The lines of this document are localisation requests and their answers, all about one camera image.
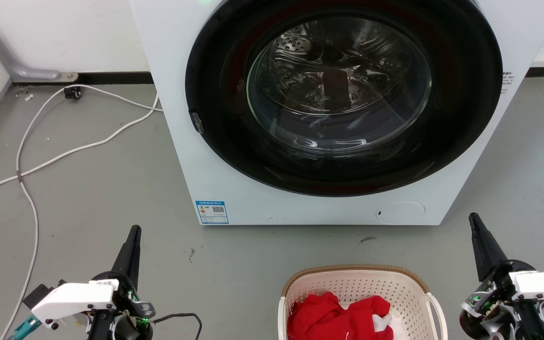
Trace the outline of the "red garment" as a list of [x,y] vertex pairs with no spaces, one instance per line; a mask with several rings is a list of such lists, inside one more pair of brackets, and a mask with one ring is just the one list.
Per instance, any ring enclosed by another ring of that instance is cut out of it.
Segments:
[[309,295],[294,303],[287,321],[288,340],[375,340],[372,315],[390,314],[391,304],[372,296],[344,308],[336,295]]

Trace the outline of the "cream perforated laundry basket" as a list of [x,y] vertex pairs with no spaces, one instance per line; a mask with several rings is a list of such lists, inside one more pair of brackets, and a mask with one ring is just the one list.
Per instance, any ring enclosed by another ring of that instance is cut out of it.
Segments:
[[391,265],[327,265],[302,270],[285,284],[278,303],[278,339],[289,340],[287,322],[296,302],[326,292],[348,308],[380,296],[391,305],[395,340],[449,340],[441,304],[427,284],[411,271]]

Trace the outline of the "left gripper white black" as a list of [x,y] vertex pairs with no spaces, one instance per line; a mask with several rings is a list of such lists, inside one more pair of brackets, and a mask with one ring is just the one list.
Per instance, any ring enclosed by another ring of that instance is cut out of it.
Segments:
[[153,340],[152,303],[138,297],[142,228],[133,225],[112,267],[87,283],[63,284],[32,315],[55,330],[66,318],[86,327],[87,340]]

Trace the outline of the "black round washer door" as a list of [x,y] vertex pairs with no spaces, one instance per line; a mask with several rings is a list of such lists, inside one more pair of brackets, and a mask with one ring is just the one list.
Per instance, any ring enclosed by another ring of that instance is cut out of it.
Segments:
[[364,196],[460,157],[502,72],[474,0],[223,0],[190,53],[186,97],[195,129],[245,176]]

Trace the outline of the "white garment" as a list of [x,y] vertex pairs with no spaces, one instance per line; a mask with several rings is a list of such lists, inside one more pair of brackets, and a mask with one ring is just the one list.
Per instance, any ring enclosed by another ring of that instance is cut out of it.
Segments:
[[387,314],[372,315],[375,340],[408,340],[402,318]]

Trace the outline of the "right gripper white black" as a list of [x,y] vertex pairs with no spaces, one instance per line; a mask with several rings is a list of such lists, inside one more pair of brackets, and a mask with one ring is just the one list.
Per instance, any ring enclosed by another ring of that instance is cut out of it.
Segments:
[[461,305],[462,330],[473,340],[544,340],[544,272],[508,260],[478,213],[468,221],[481,284]]

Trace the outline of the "blue energy label sticker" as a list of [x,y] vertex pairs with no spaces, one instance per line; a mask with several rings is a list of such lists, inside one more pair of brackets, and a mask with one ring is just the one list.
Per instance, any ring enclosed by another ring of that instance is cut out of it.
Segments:
[[195,207],[202,225],[229,224],[225,202],[196,201]]

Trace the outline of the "grey wall pipe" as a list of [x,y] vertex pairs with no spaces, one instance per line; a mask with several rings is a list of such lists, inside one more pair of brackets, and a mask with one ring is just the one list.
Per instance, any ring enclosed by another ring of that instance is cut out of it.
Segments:
[[78,73],[53,69],[31,68],[23,64],[0,37],[0,62],[13,83],[75,83]]

